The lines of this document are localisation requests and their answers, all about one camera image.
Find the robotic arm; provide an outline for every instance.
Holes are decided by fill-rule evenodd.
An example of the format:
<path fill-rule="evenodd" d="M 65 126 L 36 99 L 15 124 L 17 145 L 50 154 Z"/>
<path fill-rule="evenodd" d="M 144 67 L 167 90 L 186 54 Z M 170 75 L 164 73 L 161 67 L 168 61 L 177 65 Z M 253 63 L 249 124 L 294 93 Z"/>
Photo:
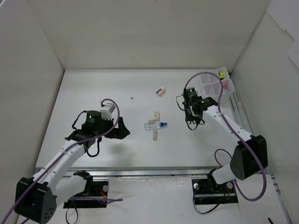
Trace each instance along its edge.
<path fill-rule="evenodd" d="M 222 119 L 221 113 L 219 113 L 217 107 L 218 104 L 215 100 L 210 97 L 205 99 L 199 97 L 194 88 L 184 89 L 183 97 L 187 125 L 191 123 L 204 124 L 207 122 L 219 132 L 225 134 L 227 139 L 230 139 L 235 143 L 235 151 L 231 162 L 219 169 L 212 170 L 207 175 L 209 187 L 213 191 L 216 191 L 218 187 L 226 184 L 228 181 L 234 179 L 245 180 L 260 170 L 250 151 L 240 142 L 234 133 L 231 132 L 225 121 Z M 268 166 L 268 158 L 265 138 L 261 135 L 252 135 L 228 117 L 226 117 L 226 120 L 228 120 L 231 127 L 251 147 L 263 168 L 266 168 Z"/>
<path fill-rule="evenodd" d="M 83 111 L 82 113 L 86 113 L 85 123 L 81 129 L 77 129 L 74 126 L 78 118 L 75 120 L 72 126 L 75 131 L 69 137 L 65 138 L 66 142 L 59 153 L 31 178 L 23 177 L 20 179 L 16 188 L 16 201 L 33 184 L 33 181 L 38 179 L 39 181 L 35 183 L 32 190 L 16 206 L 15 212 L 17 214 L 35 222 L 45 224 L 52 218 L 56 208 L 63 202 L 78 193 L 88 195 L 89 188 L 93 182 L 93 177 L 88 172 L 77 171 L 66 182 L 62 183 L 60 180 L 72 164 L 85 153 L 90 157 L 95 156 L 90 155 L 88 149 L 95 143 L 97 136 L 113 128 L 112 112 L 114 109 L 114 104 L 106 104 L 100 111 Z M 123 139 L 129 134 L 130 131 L 125 127 L 122 117 L 119 117 L 118 128 L 112 129 L 104 137 Z M 98 153 L 101 139 L 102 137 L 98 138 Z M 44 171 L 48 168 L 50 170 L 44 175 Z"/>

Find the white wall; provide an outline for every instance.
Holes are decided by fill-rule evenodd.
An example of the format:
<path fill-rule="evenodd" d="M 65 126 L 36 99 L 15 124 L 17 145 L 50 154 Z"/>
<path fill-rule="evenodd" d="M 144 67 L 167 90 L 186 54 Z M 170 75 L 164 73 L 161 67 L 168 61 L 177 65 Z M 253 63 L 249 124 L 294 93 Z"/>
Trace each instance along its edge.
<path fill-rule="evenodd" d="M 269 171 L 299 223 L 299 69 L 287 55 L 293 42 L 266 13 L 233 77 L 254 133 L 267 140 Z"/>
<path fill-rule="evenodd" d="M 232 69 L 270 0 L 29 0 L 67 69 Z"/>
<path fill-rule="evenodd" d="M 0 220 L 30 176 L 63 70 L 26 0 L 0 5 Z M 16 215 L 7 222 L 13 223 Z"/>

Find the clear plastic bottle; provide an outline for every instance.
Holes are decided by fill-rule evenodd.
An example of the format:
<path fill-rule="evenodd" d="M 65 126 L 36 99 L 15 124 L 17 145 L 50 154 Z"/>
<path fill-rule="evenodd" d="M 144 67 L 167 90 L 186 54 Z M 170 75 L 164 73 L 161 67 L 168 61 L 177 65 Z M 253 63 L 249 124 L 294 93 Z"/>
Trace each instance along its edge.
<path fill-rule="evenodd" d="M 144 124 L 144 128 L 146 131 L 151 131 L 151 130 L 160 129 L 161 127 L 163 127 L 165 125 L 167 125 L 167 123 L 160 123 L 160 122 L 146 123 L 146 124 Z"/>

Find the pink eraser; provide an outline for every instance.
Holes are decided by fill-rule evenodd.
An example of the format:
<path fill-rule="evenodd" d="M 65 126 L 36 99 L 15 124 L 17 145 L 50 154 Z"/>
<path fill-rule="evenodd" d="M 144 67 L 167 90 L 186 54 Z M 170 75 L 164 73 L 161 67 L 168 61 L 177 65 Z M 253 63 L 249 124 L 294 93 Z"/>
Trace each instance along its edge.
<path fill-rule="evenodd" d="M 162 96 L 164 92 L 165 92 L 165 89 L 161 89 L 161 91 L 158 93 L 158 96 Z"/>

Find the yellow object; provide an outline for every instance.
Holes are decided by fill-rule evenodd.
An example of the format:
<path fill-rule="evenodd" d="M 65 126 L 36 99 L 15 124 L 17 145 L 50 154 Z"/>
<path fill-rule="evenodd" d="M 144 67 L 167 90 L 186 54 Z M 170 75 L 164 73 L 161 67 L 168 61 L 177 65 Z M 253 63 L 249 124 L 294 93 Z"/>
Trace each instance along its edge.
<path fill-rule="evenodd" d="M 224 78 L 224 72 L 220 72 L 219 77 L 220 77 L 220 78 Z"/>

